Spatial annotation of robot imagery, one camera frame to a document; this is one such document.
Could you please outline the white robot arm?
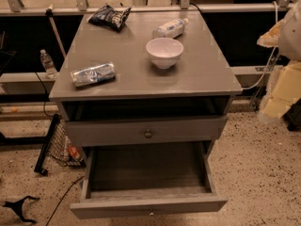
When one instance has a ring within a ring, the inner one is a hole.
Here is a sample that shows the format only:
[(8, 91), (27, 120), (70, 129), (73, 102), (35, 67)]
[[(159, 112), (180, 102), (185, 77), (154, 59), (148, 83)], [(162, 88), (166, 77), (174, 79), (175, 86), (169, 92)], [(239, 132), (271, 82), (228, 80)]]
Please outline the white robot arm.
[(290, 60), (301, 61), (301, 0), (298, 0), (282, 20), (279, 52)]

